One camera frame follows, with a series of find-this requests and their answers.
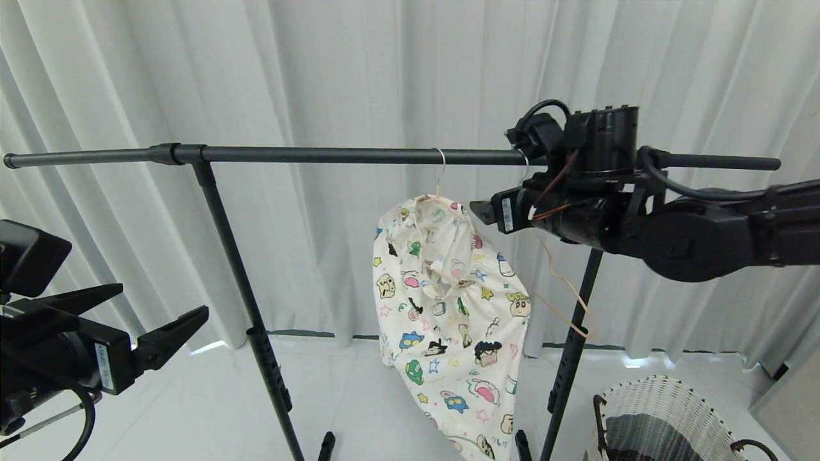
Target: white curtain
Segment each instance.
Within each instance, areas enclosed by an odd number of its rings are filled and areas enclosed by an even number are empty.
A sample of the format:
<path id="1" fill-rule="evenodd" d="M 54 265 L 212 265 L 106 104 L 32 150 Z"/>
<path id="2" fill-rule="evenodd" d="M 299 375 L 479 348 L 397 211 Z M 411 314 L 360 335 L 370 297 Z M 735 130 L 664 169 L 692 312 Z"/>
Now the white curtain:
<path id="1" fill-rule="evenodd" d="M 773 173 L 675 170 L 694 187 L 820 177 L 820 2 L 0 1 L 0 149 L 36 153 L 162 142 L 506 148 L 527 108 L 640 105 L 641 144 L 779 157 Z M 215 164 L 269 329 L 377 334 L 378 216 L 435 191 L 440 167 Z M 442 195 L 485 199 L 522 167 L 447 167 Z M 248 325 L 189 167 L 0 171 L 0 217 L 65 237 L 51 291 L 121 281 L 91 314 L 139 334 L 200 304 L 195 345 L 242 344 Z M 567 315 L 528 232 L 485 229 L 531 291 Z M 550 237 L 580 283 L 588 250 Z M 592 343 L 739 350 L 774 368 L 820 334 L 816 267 L 667 281 L 606 255 Z M 526 351 L 567 327 L 536 304 Z"/>

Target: tile floor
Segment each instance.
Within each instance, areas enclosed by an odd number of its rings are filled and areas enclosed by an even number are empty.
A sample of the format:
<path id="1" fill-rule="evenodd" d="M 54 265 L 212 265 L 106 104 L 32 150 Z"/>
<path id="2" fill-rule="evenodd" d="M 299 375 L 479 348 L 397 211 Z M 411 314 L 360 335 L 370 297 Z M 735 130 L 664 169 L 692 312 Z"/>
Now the tile floor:
<path id="1" fill-rule="evenodd" d="M 343 349 L 322 338 L 280 336 L 273 343 L 306 459 L 316 458 L 326 431 L 337 436 L 334 461 L 460 459 L 418 410 L 398 373 L 381 365 L 377 341 L 355 340 Z M 516 427 L 527 432 L 533 450 L 549 425 L 547 396 L 560 354 L 544 349 L 540 358 L 522 363 Z M 744 371 L 735 354 L 686 354 L 671 364 L 662 354 L 632 361 L 603 350 L 585 351 L 553 459 L 582 458 L 594 424 L 593 394 L 656 373 L 692 385 L 738 436 L 760 440 L 787 460 L 748 411 L 772 384 L 760 367 Z M 71 402 L 72 396 L 60 395 L 35 410 L 32 421 Z M 123 395 L 104 396 L 97 421 L 79 461 L 289 459 L 249 347 L 193 356 L 180 351 Z M 72 415 L 4 449 L 2 460 L 59 460 L 81 426 L 81 413 Z M 747 456 L 765 459 L 755 450 Z"/>

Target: laundry basket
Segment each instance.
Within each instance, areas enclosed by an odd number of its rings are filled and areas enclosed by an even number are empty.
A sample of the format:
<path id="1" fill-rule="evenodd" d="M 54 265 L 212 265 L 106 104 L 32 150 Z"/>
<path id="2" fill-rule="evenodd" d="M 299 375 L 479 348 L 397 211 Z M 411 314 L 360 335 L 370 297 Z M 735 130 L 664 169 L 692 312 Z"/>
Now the laundry basket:
<path id="1" fill-rule="evenodd" d="M 652 376 L 613 387 L 593 398 L 597 427 L 588 461 L 743 461 L 756 440 L 735 441 L 714 409 L 682 381 Z"/>

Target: basket handle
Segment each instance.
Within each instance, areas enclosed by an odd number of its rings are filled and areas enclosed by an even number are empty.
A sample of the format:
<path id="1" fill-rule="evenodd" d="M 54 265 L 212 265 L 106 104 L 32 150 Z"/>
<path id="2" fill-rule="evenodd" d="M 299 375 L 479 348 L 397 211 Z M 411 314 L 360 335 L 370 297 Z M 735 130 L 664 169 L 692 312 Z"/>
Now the basket handle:
<path id="1" fill-rule="evenodd" d="M 772 461 L 777 461 L 777 456 L 775 456 L 772 449 L 764 445 L 762 442 L 758 442 L 757 440 L 742 439 L 736 442 L 732 442 L 732 444 L 729 446 L 731 447 L 732 451 L 740 451 L 746 445 L 752 445 L 760 448 L 769 457 L 769 459 L 771 459 Z"/>
<path id="2" fill-rule="evenodd" d="M 595 425 L 598 428 L 598 452 L 603 453 L 606 450 L 609 450 L 607 447 L 607 438 L 604 436 L 606 431 L 604 430 L 604 420 L 601 418 L 601 404 L 607 404 L 607 401 L 601 395 L 595 394 L 592 397 L 592 406 L 595 408 Z"/>

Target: black clothes rack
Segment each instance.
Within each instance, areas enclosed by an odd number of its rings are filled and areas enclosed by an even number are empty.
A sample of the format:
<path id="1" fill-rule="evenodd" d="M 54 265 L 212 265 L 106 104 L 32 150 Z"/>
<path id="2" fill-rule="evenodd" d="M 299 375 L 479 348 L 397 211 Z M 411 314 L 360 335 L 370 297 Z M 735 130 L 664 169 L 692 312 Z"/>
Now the black clothes rack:
<path id="1" fill-rule="evenodd" d="M 444 155 L 449 165 L 518 165 L 525 166 L 524 157 L 515 150 L 451 150 Z M 156 162 L 165 165 L 191 165 L 199 186 L 207 202 L 222 248 L 233 272 L 234 280 L 242 296 L 245 310 L 251 319 L 247 330 L 248 342 L 256 358 L 267 394 L 271 398 L 276 417 L 285 434 L 288 448 L 294 461 L 304 461 L 294 425 L 288 413 L 293 409 L 290 393 L 282 379 L 280 366 L 276 361 L 270 338 L 267 335 L 262 314 L 253 296 L 248 273 L 242 263 L 239 247 L 230 228 L 225 205 L 216 186 L 216 178 L 211 168 L 212 162 L 292 162 L 292 163 L 393 163 L 393 164 L 441 164 L 442 153 L 437 149 L 382 149 L 382 148 L 288 148 L 288 147 L 212 147 L 204 144 L 158 144 L 149 148 L 122 150 L 97 150 L 64 153 L 32 153 L 19 155 L 9 153 L 3 159 L 6 167 L 43 167 L 56 165 L 86 165 L 94 163 Z M 544 159 L 533 161 L 531 165 L 544 165 Z M 584 279 L 581 282 L 581 297 L 588 302 L 603 252 L 590 251 Z M 581 326 L 584 310 L 581 303 L 575 306 L 572 323 Z M 552 413 L 549 430 L 540 461 L 548 461 L 553 453 L 558 429 L 569 400 L 572 382 L 584 348 L 584 337 L 572 328 L 567 334 L 553 389 L 549 393 L 548 411 Z M 515 435 L 519 458 L 531 461 L 532 455 L 524 431 Z M 321 443 L 319 461 L 327 461 L 333 452 L 335 436 L 327 432 Z"/>

